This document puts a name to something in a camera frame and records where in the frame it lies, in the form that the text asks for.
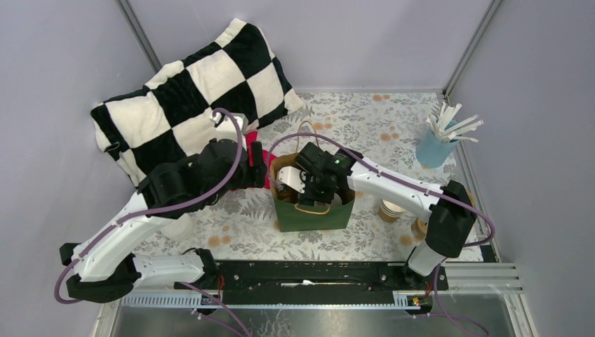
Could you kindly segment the green paper bag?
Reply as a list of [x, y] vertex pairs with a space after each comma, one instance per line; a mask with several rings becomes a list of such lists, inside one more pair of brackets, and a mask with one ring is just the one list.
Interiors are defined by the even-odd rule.
[[[277, 157], [269, 168], [271, 193], [274, 209], [281, 232], [296, 232], [307, 230], [342, 230], [347, 227], [355, 200], [355, 191], [349, 188], [335, 194], [330, 204], [316, 202], [313, 206], [298, 203], [299, 192], [305, 184], [301, 175], [302, 169], [295, 163], [300, 150]], [[345, 156], [347, 179], [352, 174], [355, 159], [346, 150], [338, 150]]]

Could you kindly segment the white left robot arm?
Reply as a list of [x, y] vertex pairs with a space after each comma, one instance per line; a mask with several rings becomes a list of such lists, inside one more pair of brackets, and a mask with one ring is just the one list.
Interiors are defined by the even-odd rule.
[[136, 288], [185, 282], [212, 287], [219, 271], [209, 250], [149, 257], [136, 254], [135, 248], [185, 214], [214, 205], [229, 191], [263, 187], [266, 172], [258, 141], [244, 146], [229, 139], [212, 140], [199, 154], [159, 164], [99, 233], [84, 243], [60, 247], [65, 269], [56, 287], [67, 290], [63, 303], [108, 303]]

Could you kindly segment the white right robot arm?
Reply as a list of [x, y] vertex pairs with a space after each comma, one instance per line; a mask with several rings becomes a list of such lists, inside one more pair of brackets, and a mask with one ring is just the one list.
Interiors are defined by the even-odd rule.
[[402, 207], [424, 221], [427, 233], [407, 258], [403, 282], [422, 288], [434, 268], [447, 258], [457, 258], [477, 216], [466, 189], [451, 180], [447, 185], [426, 183], [393, 172], [349, 149], [335, 154], [307, 143], [295, 158], [305, 172], [307, 201], [328, 201], [340, 190], [364, 192]]

